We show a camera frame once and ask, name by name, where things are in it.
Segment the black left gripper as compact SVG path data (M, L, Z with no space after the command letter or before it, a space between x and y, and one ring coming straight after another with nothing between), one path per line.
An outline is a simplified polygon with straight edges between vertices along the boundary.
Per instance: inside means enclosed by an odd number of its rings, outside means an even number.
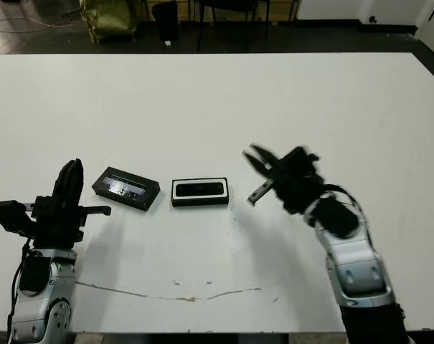
M79 158L67 162L59 172L51 196L38 196L34 203L25 203L27 223L24 237L33 240L36 248L72 248L81 242L89 215L109 216L111 207L79 205L84 184L84 170Z

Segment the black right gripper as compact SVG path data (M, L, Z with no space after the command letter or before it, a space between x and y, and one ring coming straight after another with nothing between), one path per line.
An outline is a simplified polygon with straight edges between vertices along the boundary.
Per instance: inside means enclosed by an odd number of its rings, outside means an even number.
M255 205L271 189L283 202L284 209L290 214L303 214L321 194L324 193L324 180L317 174L316 167L310 161L286 162L269 150L251 144L258 157L243 151L248 163L266 181L248 196L251 205Z

